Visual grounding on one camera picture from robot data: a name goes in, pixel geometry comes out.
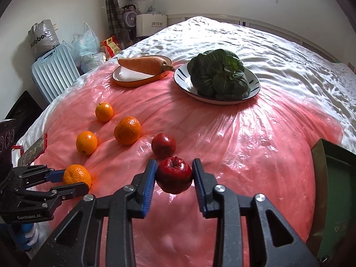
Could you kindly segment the pink plastic sheet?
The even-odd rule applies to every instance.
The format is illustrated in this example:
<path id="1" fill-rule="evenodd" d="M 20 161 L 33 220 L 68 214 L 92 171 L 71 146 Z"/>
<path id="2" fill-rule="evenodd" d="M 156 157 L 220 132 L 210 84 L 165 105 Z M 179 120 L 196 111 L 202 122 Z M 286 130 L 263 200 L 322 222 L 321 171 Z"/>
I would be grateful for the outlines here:
<path id="1" fill-rule="evenodd" d="M 54 169 L 83 165 L 91 173 L 91 192 L 106 196 L 144 170 L 153 157 L 153 137 L 165 133 L 175 138 L 179 158 L 187 163 L 199 158 L 207 172 L 238 194 L 265 194 L 301 239 L 308 238 L 315 200 L 311 148 L 321 138 L 339 144 L 339 122 L 309 101 L 270 86 L 242 104 L 211 105 L 186 95 L 172 75 L 125 89 L 113 82 L 114 70 L 111 64 L 98 68 L 85 76 L 82 88 L 54 103 L 45 122 L 48 146 L 38 164 Z M 106 123 L 95 116 L 103 102 L 114 111 Z M 114 136 L 126 116 L 142 127 L 133 145 L 121 145 Z M 98 139 L 89 156 L 76 148 L 83 131 Z"/>

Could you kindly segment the white cardboard box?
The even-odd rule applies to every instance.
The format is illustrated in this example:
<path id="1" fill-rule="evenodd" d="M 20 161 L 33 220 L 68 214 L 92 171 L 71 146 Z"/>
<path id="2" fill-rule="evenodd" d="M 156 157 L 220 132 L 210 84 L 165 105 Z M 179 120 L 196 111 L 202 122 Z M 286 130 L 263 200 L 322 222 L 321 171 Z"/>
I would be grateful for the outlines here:
<path id="1" fill-rule="evenodd" d="M 136 17 L 136 36 L 147 37 L 167 27 L 167 16 L 163 14 L 139 14 Z"/>

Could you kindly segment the lower purple fan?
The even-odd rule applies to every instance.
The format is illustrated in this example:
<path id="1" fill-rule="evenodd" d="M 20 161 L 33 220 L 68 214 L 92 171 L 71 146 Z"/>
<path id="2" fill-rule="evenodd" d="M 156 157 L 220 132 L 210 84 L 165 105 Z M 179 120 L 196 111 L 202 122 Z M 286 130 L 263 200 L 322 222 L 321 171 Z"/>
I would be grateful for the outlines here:
<path id="1" fill-rule="evenodd" d="M 123 21 L 126 28 L 134 28 L 136 26 L 137 13 L 135 11 L 126 11 L 123 13 Z"/>

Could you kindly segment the red-edged phone on bed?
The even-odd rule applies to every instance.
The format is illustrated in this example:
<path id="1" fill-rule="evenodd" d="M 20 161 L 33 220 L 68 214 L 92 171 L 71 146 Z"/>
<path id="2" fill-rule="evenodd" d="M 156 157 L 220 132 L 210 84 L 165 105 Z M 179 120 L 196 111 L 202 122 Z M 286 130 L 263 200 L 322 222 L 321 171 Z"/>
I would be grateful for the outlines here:
<path id="1" fill-rule="evenodd" d="M 43 134 L 24 152 L 18 160 L 18 166 L 31 165 L 47 148 L 47 134 Z"/>

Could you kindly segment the orange carrot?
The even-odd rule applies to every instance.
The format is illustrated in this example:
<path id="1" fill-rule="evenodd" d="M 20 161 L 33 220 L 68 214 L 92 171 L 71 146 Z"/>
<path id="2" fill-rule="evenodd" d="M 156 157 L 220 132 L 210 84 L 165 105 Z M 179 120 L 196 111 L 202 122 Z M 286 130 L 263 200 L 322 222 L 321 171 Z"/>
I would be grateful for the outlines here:
<path id="1" fill-rule="evenodd" d="M 159 75 L 175 70 L 163 58 L 156 56 L 119 59 L 118 63 L 124 68 L 148 75 Z"/>

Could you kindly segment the blue white glove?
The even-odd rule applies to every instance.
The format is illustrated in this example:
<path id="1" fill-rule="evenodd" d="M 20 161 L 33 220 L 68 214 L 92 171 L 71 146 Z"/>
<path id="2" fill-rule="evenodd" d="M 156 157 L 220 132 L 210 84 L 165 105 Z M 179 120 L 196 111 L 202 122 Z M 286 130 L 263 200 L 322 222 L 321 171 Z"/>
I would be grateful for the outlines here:
<path id="1" fill-rule="evenodd" d="M 39 232 L 35 224 L 14 224 L 11 228 L 19 251 L 28 251 L 37 243 Z"/>

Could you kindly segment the orange-rimmed oval dish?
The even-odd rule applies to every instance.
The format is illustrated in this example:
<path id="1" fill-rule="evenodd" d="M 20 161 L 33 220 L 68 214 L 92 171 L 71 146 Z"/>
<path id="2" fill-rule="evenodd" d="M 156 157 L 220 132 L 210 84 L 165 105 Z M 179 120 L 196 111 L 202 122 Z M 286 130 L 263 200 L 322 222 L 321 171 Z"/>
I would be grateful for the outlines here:
<path id="1" fill-rule="evenodd" d="M 161 55 L 148 55 L 142 57 L 150 57 L 150 56 L 161 57 L 169 65 L 172 65 L 172 62 L 168 57 L 164 57 Z M 159 75 L 148 75 L 148 74 L 143 74 L 142 72 L 129 70 L 118 64 L 118 67 L 116 68 L 116 70 L 114 70 L 112 74 L 112 78 L 114 79 L 114 82 L 116 82 L 119 86 L 133 88 L 133 87 L 140 87 L 161 80 L 162 78 L 166 77 L 169 72 L 170 71 L 166 71 Z"/>

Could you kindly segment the translucent blue plastic bag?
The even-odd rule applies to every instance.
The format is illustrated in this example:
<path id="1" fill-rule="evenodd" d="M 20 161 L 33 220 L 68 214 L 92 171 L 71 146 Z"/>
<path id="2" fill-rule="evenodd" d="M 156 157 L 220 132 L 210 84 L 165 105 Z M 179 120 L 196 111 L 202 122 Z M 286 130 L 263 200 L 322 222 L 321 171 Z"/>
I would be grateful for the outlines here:
<path id="1" fill-rule="evenodd" d="M 84 23 L 82 34 L 73 35 L 72 42 L 63 41 L 69 48 L 76 67 L 85 74 L 106 62 L 106 54 L 101 51 L 99 39 L 89 26 Z"/>

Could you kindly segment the green shallow tray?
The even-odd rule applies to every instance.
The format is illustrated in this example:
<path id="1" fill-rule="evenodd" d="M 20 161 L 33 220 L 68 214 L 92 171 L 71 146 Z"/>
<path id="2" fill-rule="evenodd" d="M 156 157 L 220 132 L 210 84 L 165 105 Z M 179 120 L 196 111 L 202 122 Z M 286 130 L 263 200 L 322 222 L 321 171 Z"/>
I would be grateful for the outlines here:
<path id="1" fill-rule="evenodd" d="M 355 154 L 324 139 L 311 154 L 316 194 L 307 246 L 319 260 L 332 259 L 355 225 Z"/>

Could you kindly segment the grey plastic bag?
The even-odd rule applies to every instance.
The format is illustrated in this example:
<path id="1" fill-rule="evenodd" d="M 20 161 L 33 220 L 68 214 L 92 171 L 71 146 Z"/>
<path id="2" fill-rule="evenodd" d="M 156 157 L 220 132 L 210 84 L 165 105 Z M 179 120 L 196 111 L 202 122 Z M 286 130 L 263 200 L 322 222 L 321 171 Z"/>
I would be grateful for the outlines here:
<path id="1" fill-rule="evenodd" d="M 34 24 L 28 31 L 28 41 L 35 60 L 60 45 L 50 19 Z"/>

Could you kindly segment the red apple back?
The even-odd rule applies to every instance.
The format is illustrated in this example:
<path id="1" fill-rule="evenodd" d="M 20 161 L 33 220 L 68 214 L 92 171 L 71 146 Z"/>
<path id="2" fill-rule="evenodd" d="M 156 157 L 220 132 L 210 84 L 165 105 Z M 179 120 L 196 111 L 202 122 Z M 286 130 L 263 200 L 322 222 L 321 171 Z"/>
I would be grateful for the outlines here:
<path id="1" fill-rule="evenodd" d="M 176 147 L 175 138 L 164 133 L 159 133 L 152 139 L 152 152 L 159 159 L 172 157 Z"/>

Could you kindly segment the mandarin orange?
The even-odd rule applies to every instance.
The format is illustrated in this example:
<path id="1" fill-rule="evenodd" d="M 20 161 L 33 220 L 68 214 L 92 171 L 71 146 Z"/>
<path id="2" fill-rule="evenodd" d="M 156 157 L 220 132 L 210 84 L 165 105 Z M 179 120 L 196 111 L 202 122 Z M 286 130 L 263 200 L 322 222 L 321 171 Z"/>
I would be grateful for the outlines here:
<path id="1" fill-rule="evenodd" d="M 132 116 L 124 117 L 115 127 L 114 136 L 121 145 L 133 145 L 141 137 L 140 122 Z"/>

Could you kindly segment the black-rimmed white plate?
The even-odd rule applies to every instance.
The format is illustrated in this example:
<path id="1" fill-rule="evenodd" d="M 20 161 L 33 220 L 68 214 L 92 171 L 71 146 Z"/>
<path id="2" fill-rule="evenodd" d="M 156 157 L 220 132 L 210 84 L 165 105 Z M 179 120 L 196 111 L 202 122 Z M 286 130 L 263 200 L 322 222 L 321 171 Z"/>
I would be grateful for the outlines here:
<path id="1" fill-rule="evenodd" d="M 248 68 L 245 68 L 244 74 L 246 76 L 247 82 L 249 83 L 249 89 L 250 89 L 250 94 L 242 99 L 238 100 L 218 100 L 215 98 L 208 98 L 204 97 L 200 94 L 198 94 L 197 89 L 193 86 L 191 82 L 191 76 L 188 72 L 188 63 L 185 63 L 181 66 L 179 66 L 173 75 L 174 82 L 181 88 L 187 95 L 190 97 L 197 99 L 199 101 L 202 101 L 204 103 L 208 104 L 214 104 L 214 105 L 234 105 L 234 104 L 239 104 L 243 103 L 245 101 L 248 101 L 257 94 L 259 94 L 259 91 L 261 90 L 260 86 L 260 81 L 259 78 Z"/>

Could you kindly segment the plaid scarf on rack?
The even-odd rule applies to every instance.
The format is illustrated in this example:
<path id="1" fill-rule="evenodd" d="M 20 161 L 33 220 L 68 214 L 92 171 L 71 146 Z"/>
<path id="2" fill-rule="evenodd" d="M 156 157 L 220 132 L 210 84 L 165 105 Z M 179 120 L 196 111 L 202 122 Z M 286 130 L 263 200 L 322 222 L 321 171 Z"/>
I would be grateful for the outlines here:
<path id="1" fill-rule="evenodd" d="M 131 40 L 118 0 L 106 0 L 106 14 L 110 35 L 116 38 L 120 49 L 126 49 Z"/>

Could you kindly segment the red apple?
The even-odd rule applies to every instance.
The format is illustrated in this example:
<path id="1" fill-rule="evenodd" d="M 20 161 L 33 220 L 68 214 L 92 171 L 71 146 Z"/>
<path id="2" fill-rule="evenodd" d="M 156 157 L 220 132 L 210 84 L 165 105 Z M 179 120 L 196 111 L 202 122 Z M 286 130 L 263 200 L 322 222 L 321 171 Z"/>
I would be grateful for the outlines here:
<path id="1" fill-rule="evenodd" d="M 183 159 L 169 157 L 159 164 L 155 179 L 164 192 L 178 195 L 191 186 L 192 169 Z"/>
<path id="2" fill-rule="evenodd" d="M 159 133 L 152 139 L 152 152 L 159 159 L 172 157 L 176 147 L 175 138 L 164 133 Z"/>

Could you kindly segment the red yellow snack box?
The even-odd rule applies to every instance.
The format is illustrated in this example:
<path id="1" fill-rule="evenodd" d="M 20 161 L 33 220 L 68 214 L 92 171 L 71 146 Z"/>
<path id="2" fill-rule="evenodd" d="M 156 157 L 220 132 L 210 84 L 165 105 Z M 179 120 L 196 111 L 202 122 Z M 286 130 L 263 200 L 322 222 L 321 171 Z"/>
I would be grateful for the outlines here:
<path id="1" fill-rule="evenodd" d="M 100 42 L 100 49 L 101 52 L 105 53 L 107 60 L 121 52 L 119 43 L 117 42 L 115 36 L 111 36 L 110 38 Z"/>

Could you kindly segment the small orange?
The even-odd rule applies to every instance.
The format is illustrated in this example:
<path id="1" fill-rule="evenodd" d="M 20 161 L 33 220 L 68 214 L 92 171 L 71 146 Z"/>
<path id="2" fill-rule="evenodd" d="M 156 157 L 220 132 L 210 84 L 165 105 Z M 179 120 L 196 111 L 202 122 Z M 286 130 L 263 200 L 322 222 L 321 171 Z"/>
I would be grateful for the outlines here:
<path id="1" fill-rule="evenodd" d="M 109 103 L 99 103 L 95 108 L 95 116 L 100 122 L 109 122 L 114 115 L 112 106 Z"/>

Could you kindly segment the dark green leafy vegetable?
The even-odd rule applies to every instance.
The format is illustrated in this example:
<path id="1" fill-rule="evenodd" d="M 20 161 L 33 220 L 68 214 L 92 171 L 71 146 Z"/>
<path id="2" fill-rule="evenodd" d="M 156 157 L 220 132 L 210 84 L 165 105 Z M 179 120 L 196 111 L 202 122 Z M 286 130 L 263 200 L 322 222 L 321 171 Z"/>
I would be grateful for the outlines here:
<path id="1" fill-rule="evenodd" d="M 188 62 L 187 70 L 192 85 L 203 97 L 233 101 L 250 94 L 244 65 L 231 51 L 216 49 L 200 53 Z"/>

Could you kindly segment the light blue suitcase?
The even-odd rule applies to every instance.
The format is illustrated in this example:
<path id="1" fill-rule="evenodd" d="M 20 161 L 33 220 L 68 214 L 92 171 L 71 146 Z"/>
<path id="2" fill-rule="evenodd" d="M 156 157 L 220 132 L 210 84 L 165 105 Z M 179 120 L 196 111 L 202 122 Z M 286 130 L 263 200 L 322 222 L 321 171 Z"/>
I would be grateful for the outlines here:
<path id="1" fill-rule="evenodd" d="M 69 48 L 60 44 L 31 66 L 31 77 L 47 103 L 52 103 L 80 77 Z"/>

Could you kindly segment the large mandarin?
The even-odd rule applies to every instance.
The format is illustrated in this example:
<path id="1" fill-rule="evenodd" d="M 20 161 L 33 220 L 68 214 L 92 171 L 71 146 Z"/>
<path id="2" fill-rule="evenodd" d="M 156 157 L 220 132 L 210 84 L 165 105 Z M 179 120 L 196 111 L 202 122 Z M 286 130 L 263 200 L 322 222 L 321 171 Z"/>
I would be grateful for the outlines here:
<path id="1" fill-rule="evenodd" d="M 91 188 L 92 185 L 92 177 L 89 171 L 82 165 L 68 166 L 64 171 L 62 181 L 65 185 L 85 183 L 89 188 Z"/>

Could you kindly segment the white bed quilt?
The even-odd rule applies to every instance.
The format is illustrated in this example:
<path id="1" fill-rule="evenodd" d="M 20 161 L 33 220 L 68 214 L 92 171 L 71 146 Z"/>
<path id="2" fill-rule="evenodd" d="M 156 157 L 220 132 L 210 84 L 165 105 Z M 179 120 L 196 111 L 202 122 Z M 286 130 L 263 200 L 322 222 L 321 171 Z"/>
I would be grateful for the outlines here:
<path id="1" fill-rule="evenodd" d="M 305 99 L 319 107 L 343 127 L 338 145 L 355 150 L 355 75 L 346 65 L 331 63 L 298 44 L 266 32 L 196 17 L 125 49 L 122 56 L 164 55 L 179 66 L 214 49 L 235 53 L 259 78 L 261 90 L 274 87 L 294 99 Z M 19 144 L 28 148 L 46 134 L 45 122 L 54 111 L 54 103 L 70 90 L 82 88 L 85 76 L 94 71 L 82 76 L 57 97 L 19 139 Z"/>

